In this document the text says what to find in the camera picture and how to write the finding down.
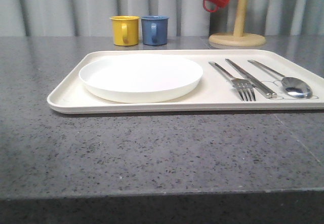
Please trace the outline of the white round plate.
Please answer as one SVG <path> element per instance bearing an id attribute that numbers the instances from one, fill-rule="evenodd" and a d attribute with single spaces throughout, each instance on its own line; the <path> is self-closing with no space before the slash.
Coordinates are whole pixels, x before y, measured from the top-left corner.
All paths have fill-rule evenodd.
<path id="1" fill-rule="evenodd" d="M 78 75 L 86 89 L 100 98 L 152 103 L 188 94 L 200 82 L 203 69 L 179 55 L 129 54 L 100 58 Z"/>

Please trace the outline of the yellow enamel mug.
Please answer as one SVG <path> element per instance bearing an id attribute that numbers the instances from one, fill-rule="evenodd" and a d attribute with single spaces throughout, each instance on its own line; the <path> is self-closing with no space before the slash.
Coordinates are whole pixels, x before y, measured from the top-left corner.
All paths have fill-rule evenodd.
<path id="1" fill-rule="evenodd" d="M 113 43 L 117 46 L 134 46 L 139 42 L 138 16 L 112 16 Z"/>

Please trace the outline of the grey curtain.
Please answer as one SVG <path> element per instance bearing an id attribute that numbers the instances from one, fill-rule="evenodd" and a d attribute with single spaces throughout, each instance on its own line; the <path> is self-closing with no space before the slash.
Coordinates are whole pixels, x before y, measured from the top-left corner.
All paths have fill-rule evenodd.
<path id="1" fill-rule="evenodd" d="M 237 0 L 215 13 L 202 0 L 1 0 L 1 36 L 111 36 L 115 15 L 164 15 L 170 36 L 233 29 Z M 248 0 L 245 30 L 323 34 L 323 0 Z"/>

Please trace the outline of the cream rabbit serving tray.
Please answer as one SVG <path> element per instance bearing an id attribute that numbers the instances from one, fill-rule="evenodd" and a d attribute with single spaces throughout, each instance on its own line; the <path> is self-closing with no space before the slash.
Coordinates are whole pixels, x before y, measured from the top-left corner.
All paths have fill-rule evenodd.
<path id="1" fill-rule="evenodd" d="M 196 62 L 203 69 L 198 85 L 181 97 L 152 103 L 123 103 L 100 98 L 89 92 L 79 78 L 79 71 L 87 64 L 100 58 L 129 54 L 179 55 Z M 256 60 L 286 77 L 295 77 L 307 83 L 313 92 L 309 99 L 294 98 L 282 87 L 281 77 L 255 66 L 248 60 Z M 256 101 L 242 101 L 232 82 L 209 61 L 219 64 L 235 77 L 239 73 L 229 64 L 233 61 L 268 88 L 277 97 L 265 98 L 256 92 Z M 135 113 L 150 111 L 211 111 L 211 110 L 283 110 L 322 109 L 323 78 L 299 65 L 265 50 L 139 50 L 139 51 L 98 51 L 85 58 L 49 94 L 49 106 L 64 114 Z"/>

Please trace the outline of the silver metal fork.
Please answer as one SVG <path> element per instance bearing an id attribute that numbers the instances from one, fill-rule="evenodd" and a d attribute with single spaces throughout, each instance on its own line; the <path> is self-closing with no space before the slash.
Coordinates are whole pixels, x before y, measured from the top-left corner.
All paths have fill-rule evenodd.
<path id="1" fill-rule="evenodd" d="M 215 62 L 209 61 L 209 65 L 211 65 L 215 69 L 219 69 L 229 78 L 229 80 L 232 82 L 233 88 L 237 90 L 242 101 L 256 101 L 254 87 L 248 80 L 234 77 L 227 70 L 225 70 Z"/>

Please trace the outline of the wooden mug tree stand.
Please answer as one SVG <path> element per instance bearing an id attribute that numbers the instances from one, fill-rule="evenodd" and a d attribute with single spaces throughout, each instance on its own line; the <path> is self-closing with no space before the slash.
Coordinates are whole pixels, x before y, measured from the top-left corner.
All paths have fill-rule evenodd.
<path id="1" fill-rule="evenodd" d="M 264 36 L 244 32 L 247 4 L 248 0 L 238 0 L 233 33 L 215 33 L 210 35 L 209 42 L 212 45 L 253 47 L 266 43 Z"/>

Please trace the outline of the silver metal spoon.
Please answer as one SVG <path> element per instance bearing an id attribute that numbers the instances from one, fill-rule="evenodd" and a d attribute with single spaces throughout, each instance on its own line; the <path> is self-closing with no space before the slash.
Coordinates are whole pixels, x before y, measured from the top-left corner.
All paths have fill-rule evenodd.
<path id="1" fill-rule="evenodd" d="M 260 68 L 266 69 L 276 74 L 277 76 L 280 76 L 282 87 L 288 95 L 294 98 L 303 98 L 303 99 L 309 99 L 313 96 L 311 87 L 303 80 L 295 77 L 286 77 L 282 73 L 277 72 L 276 70 L 256 60 L 248 60 L 248 62 Z"/>

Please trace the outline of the blue enamel mug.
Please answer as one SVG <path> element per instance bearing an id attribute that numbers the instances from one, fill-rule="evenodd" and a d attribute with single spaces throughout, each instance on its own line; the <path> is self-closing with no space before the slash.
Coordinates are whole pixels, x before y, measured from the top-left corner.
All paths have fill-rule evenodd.
<path id="1" fill-rule="evenodd" d="M 142 41 L 145 45 L 165 45 L 168 39 L 167 16 L 142 16 Z"/>

